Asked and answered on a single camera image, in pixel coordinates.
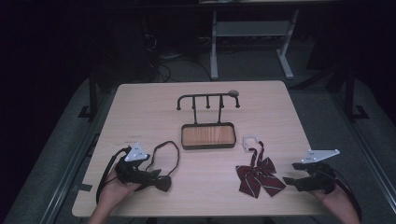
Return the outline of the person's right hand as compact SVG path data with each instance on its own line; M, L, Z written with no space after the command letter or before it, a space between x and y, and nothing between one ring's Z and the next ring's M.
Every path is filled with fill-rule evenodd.
M329 209L349 204L347 194L338 185L329 194L325 194L322 190L311 190L310 194Z

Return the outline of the black hook rack wooden tray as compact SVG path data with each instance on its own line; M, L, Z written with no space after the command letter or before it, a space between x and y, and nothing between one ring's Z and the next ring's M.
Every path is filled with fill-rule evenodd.
M181 145L186 150L233 148L236 144L236 132L232 122L222 122L221 115L224 108L224 98L235 100L235 107L239 108L239 92L230 90L221 93L184 94L177 99L177 110L181 110L181 101L191 99L193 123L181 126ZM199 123L197 116L197 99L205 99L205 108L210 109L210 100L218 99L218 118L216 122Z

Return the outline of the red striped bow tie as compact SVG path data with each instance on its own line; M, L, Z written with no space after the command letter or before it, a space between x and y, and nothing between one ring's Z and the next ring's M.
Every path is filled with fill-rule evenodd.
M248 139L253 139L261 149L248 146ZM252 151L250 165L237 165L236 174L240 180L239 191L255 199L259 198L261 189L269 196L274 197L282 191L286 185L276 176L276 168L269 157L264 158L264 144L257 135L244 135L243 147L245 151Z

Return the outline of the black metal stand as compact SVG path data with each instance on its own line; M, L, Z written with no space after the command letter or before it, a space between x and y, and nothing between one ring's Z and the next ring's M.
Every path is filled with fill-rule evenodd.
M81 108L78 116L80 118L86 118L89 121L94 120L98 111L98 87L97 78L93 71L91 71L89 78L89 104Z
M345 84L345 112L346 116L354 122L356 119L368 119L369 116L361 105L354 105L355 76L353 69L348 67Z

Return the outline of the white metal desk frame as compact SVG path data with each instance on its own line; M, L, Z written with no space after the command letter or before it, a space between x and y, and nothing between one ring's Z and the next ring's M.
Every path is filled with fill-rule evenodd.
M299 16L299 9L292 12L288 21L219 21L217 12L213 13L210 50L210 78L219 78L217 59L218 37L245 37L245 36L283 36L284 43L276 50L277 58L281 64L286 79L294 79L287 51L293 31Z

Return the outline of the person's left hand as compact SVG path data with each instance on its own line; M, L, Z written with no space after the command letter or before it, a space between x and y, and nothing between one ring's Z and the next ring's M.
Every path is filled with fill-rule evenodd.
M106 184L99 197L97 209L110 214L127 196L140 187L140 184L122 184L112 170L106 178Z

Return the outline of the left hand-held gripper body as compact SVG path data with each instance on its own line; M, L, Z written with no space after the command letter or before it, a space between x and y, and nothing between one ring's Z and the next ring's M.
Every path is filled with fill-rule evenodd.
M150 155L135 143L132 147L126 148L126 155L121 157L115 167L118 179L123 184L138 183L143 184L148 181L149 173L141 171L139 166L143 161L147 161Z

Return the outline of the black bow tie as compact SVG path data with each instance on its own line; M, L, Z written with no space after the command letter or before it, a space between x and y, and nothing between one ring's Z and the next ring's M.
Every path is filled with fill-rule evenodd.
M172 184L172 178L171 178L170 174L172 174L176 170L176 168L179 165L179 160L180 160L180 150L179 150L179 147L177 146L177 144L174 141L165 141L165 142L159 144L158 146L156 146L154 148L153 153L156 153L158 149L160 149L160 148L162 148L162 147L164 147L166 145L172 145L177 151L177 162L176 162L175 167L167 175L161 175L160 174L157 179L144 180L143 183L142 183L142 184L144 184L144 183L147 183L149 181L155 181L155 183L156 183L155 188L158 189L158 190L161 190L163 192L167 192L170 189L171 184Z

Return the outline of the grey power strip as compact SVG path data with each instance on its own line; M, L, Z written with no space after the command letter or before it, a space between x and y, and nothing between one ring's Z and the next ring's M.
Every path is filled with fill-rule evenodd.
M184 56L184 54L180 54L180 53L172 54L172 55L162 55L162 56L160 56L160 59L162 61L169 61L169 60L174 60L174 59L180 58L182 56Z

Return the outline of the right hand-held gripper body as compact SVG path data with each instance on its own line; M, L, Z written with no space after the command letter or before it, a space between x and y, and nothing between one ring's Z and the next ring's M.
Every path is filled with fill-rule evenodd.
M335 189L335 173L333 168L325 160L339 153L340 151L338 149L309 149L301 159L303 170L309 173L309 177L300 179L298 190L323 190L325 194L333 192Z

